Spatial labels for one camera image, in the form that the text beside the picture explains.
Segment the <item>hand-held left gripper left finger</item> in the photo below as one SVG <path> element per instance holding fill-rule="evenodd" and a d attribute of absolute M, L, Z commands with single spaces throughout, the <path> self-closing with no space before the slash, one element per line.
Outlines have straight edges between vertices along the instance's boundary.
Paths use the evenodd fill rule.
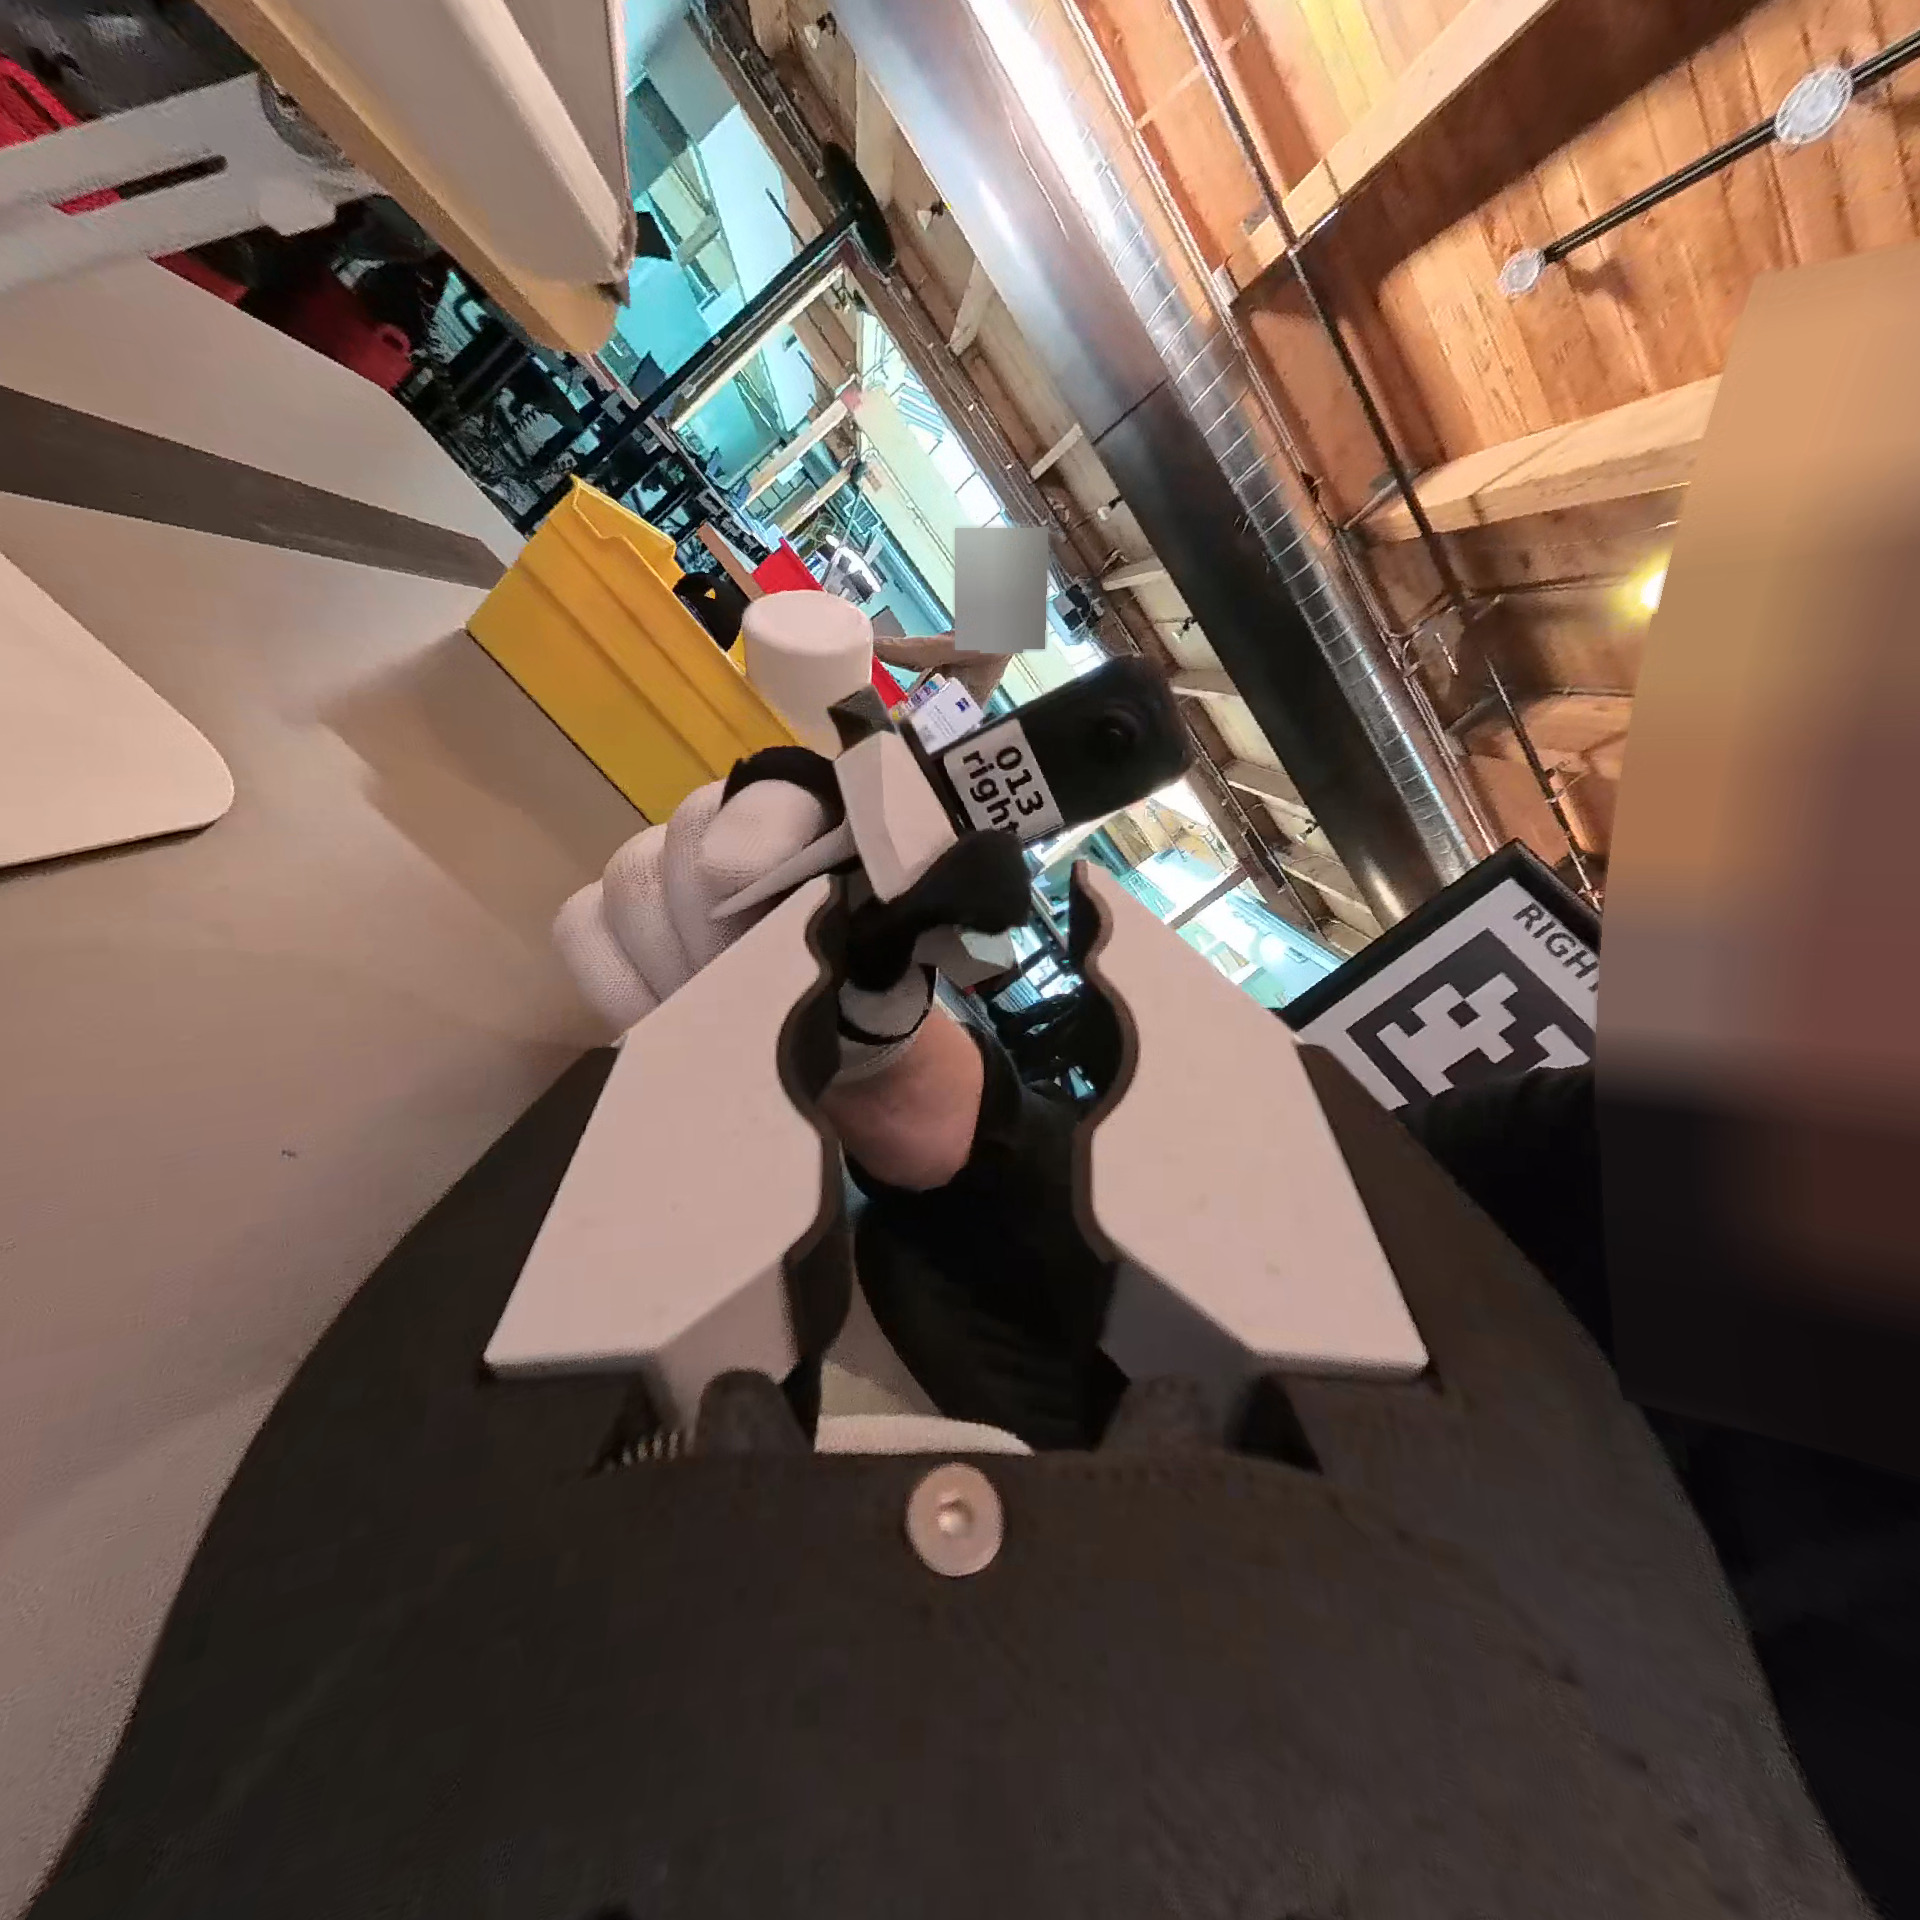
<path fill-rule="evenodd" d="M 639 1378 L 686 1427 L 713 1378 L 794 1371 L 794 1270 L 839 1210 L 819 1089 L 842 922 L 842 880 L 813 877 L 618 1045 L 491 1374 Z"/>

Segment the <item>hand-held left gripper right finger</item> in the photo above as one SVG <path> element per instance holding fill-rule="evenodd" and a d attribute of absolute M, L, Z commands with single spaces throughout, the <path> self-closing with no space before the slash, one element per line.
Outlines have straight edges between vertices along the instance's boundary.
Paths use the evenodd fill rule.
<path fill-rule="evenodd" d="M 1071 1204 L 1132 1382 L 1414 1382 L 1428 1346 L 1291 1029 L 1103 867 L 1071 873 L 1095 1098 Z"/>

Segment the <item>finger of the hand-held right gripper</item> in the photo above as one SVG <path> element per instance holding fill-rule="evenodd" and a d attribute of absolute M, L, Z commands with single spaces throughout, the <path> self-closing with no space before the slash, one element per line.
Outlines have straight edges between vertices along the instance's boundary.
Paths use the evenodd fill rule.
<path fill-rule="evenodd" d="M 911 734 L 870 716 L 837 716 L 832 727 L 842 820 L 831 867 L 857 865 L 879 902 L 896 902 L 956 845 L 956 827 Z"/>

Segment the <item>yellow plastic bin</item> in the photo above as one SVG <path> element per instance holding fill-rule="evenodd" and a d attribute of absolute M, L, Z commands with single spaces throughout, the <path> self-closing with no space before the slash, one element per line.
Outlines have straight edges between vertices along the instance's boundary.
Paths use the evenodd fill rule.
<path fill-rule="evenodd" d="M 468 616 L 468 636 L 646 822 L 739 760 L 799 744 L 675 596 L 680 578 L 673 542 L 570 482 Z"/>

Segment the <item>person's right forearm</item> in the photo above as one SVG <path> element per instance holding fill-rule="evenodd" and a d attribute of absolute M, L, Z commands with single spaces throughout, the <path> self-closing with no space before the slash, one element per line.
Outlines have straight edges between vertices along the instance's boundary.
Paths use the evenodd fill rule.
<path fill-rule="evenodd" d="M 1111 1267 L 1073 1210 L 1076 1110 L 933 1008 L 826 1111 L 860 1189 L 857 1284 L 930 1405 L 1037 1453 L 1092 1450 L 1127 1378 L 1100 1346 Z"/>

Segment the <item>person's right hand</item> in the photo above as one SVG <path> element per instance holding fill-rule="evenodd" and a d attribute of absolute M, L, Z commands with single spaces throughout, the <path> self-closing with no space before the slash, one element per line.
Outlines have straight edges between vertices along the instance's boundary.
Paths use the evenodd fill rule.
<path fill-rule="evenodd" d="M 603 873 L 559 911 L 564 973 L 612 1035 L 658 1011 L 683 985 L 745 937 L 783 896 L 771 892 L 722 916 L 842 822 L 826 760 L 775 749 L 727 782 L 696 789 L 664 825 L 615 850 Z"/>

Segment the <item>black white marker board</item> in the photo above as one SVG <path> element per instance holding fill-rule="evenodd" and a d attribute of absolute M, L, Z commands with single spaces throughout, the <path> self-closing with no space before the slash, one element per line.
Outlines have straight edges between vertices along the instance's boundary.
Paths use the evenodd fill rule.
<path fill-rule="evenodd" d="M 1388 1111 L 1597 1051 L 1600 919 L 1523 843 L 1477 861 L 1280 1020 Z"/>

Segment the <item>person's black clothing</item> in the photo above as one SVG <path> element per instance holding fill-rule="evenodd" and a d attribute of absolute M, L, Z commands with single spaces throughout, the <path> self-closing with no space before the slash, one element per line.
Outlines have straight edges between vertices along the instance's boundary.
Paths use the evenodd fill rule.
<path fill-rule="evenodd" d="M 1613 1360 L 1594 1069 L 1529 1069 L 1402 1111 Z M 1746 1623 L 1801 1773 L 1868 1903 L 1918 1916 L 1918 1485 L 1644 1407 Z"/>

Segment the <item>silver spiral ventilation duct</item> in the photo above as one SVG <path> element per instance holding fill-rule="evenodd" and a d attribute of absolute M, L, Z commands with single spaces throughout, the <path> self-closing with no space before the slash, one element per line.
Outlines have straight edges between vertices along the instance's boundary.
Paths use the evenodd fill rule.
<path fill-rule="evenodd" d="M 1486 858 L 1068 5 L 832 7 L 1044 375 L 1381 922 Z"/>

